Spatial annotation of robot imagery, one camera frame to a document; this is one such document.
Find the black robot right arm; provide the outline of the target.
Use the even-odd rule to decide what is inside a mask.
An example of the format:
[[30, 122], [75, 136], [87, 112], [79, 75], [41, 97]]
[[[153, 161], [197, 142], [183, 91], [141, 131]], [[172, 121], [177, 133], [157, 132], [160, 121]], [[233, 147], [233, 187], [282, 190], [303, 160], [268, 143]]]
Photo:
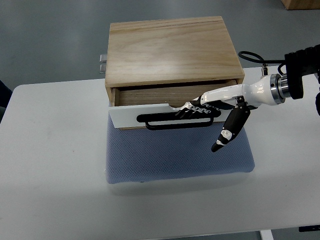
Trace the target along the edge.
[[315, 75], [320, 82], [320, 45], [290, 52], [284, 55], [290, 96], [294, 100], [304, 96], [303, 77]]

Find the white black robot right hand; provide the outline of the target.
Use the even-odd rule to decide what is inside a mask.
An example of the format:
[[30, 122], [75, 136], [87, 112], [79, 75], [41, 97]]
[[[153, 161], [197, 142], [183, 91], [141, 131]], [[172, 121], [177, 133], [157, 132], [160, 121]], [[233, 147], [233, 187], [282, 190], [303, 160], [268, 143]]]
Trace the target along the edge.
[[211, 151], [216, 152], [237, 137], [251, 110], [262, 104], [282, 104], [290, 96], [285, 77], [279, 74], [265, 75], [253, 84], [238, 84], [207, 91], [186, 102], [175, 115], [180, 120], [191, 119], [197, 114], [204, 118], [215, 118], [221, 111], [230, 110], [216, 143], [211, 147]]

